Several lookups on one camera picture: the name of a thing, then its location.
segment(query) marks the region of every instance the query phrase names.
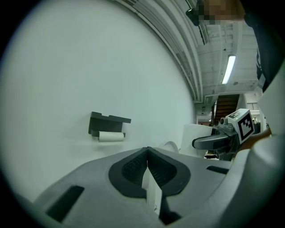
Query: white wall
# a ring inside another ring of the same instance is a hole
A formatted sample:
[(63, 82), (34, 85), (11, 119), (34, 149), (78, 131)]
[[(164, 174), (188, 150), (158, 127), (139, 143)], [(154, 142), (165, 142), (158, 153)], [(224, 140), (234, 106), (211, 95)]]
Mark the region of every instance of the white wall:
[(246, 93), (244, 95), (247, 103), (257, 103), (261, 97), (258, 92)]
[(264, 114), (263, 112), (260, 111), (260, 132), (263, 132), (265, 131), (267, 128), (266, 128), (266, 125), (267, 125), (267, 121), (264, 117)]
[(247, 108), (246, 103), (247, 102), (246, 102), (245, 95), (240, 94), (239, 100), (238, 100), (237, 105), (236, 105), (236, 110), (246, 109)]
[(195, 110), (196, 110), (197, 123), (207, 122), (212, 118), (212, 106), (211, 105), (196, 104)]
[[(161, 40), (105, 0), (42, 3), (10, 43), (0, 85), (2, 164), (31, 201), (87, 161), (165, 141), (180, 146), (195, 117)], [(95, 142), (91, 111), (131, 118), (126, 140)]]

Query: black slot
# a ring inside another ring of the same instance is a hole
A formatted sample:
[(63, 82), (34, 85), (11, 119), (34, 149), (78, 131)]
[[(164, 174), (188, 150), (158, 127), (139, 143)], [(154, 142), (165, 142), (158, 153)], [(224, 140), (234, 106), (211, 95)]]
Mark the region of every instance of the black slot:
[(217, 167), (217, 166), (208, 166), (206, 169), (211, 170), (216, 173), (222, 173), (222, 174), (228, 173), (228, 169)]
[(142, 181), (147, 167), (162, 190), (159, 219), (165, 225), (180, 219), (179, 214), (169, 209), (166, 197), (179, 194), (187, 186), (191, 174), (183, 163), (151, 147), (143, 148), (114, 163), (109, 170), (109, 180), (124, 196), (146, 199)]
[(46, 214), (61, 222), (68, 214), (72, 206), (78, 200), (81, 193), (84, 191), (83, 187), (70, 187), (47, 211)]

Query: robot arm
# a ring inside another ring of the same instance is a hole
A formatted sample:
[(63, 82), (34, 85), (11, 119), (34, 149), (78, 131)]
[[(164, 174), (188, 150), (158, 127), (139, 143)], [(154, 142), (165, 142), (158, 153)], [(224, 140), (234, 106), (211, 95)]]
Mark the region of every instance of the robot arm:
[(253, 133), (252, 116), (248, 109), (239, 109), (225, 118), (221, 118), (215, 127), (215, 134), (196, 138), (192, 146), (196, 149), (213, 151), (220, 160), (231, 160)]

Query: fluorescent light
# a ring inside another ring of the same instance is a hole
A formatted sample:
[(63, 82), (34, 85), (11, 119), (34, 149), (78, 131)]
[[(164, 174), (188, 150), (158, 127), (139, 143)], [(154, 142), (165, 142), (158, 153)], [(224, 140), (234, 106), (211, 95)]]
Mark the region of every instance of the fluorescent light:
[(233, 65), (235, 64), (235, 60), (236, 60), (236, 57), (233, 55), (228, 58), (228, 66), (227, 66), (226, 73), (224, 74), (224, 79), (223, 79), (222, 84), (227, 84), (231, 76), (232, 68), (233, 68)]

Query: ceiling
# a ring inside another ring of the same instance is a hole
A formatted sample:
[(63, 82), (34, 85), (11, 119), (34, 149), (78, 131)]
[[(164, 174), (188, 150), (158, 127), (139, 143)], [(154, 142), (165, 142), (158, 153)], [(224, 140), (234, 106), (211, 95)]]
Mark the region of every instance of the ceiling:
[[(212, 105), (220, 94), (240, 94), (257, 86), (257, 42), (245, 22), (196, 27), (186, 17), (196, 0), (116, 0), (142, 18), (162, 39), (181, 68), (197, 105)], [(228, 56), (236, 62), (222, 85)]]

